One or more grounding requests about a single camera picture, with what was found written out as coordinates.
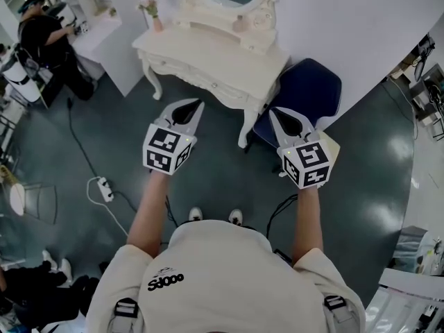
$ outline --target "blue chair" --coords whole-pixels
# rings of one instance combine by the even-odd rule
[[[279,94],[270,102],[253,126],[253,134],[245,152],[256,136],[278,148],[268,113],[271,108],[289,108],[305,115],[313,126],[324,116],[334,116],[341,101],[341,79],[310,58],[288,68],[280,76]]]

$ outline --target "hand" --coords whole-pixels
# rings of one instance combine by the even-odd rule
[[[65,27],[65,33],[67,35],[72,35],[74,33],[74,27],[73,26],[66,26]]]

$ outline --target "power strip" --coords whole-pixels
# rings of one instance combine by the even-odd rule
[[[106,203],[110,203],[112,200],[114,200],[111,187],[103,176],[97,180],[97,185],[99,186],[100,192],[102,193],[103,199]]]

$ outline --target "table leg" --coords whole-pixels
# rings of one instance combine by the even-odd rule
[[[239,147],[245,148],[247,146],[247,134],[255,125],[258,115],[256,111],[244,110],[244,125],[239,134],[239,141],[237,141]]]
[[[155,93],[153,94],[153,98],[155,100],[160,100],[160,97],[162,96],[162,86],[146,58],[142,58],[142,67],[146,78],[154,86]]]

